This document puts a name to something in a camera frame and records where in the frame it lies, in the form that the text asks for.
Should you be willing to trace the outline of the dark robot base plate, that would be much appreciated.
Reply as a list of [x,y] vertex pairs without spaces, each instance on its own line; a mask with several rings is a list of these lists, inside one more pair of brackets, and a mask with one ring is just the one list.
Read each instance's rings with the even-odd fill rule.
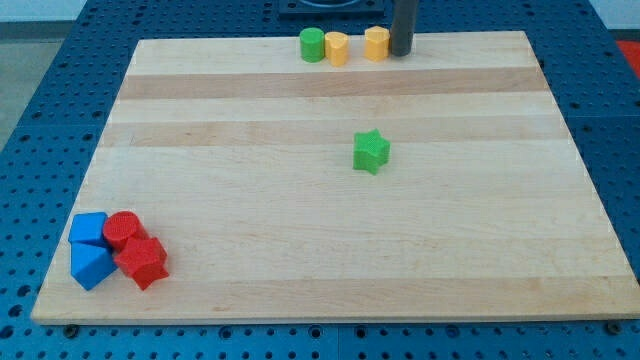
[[384,0],[277,0],[278,15],[285,17],[325,15],[383,15]]

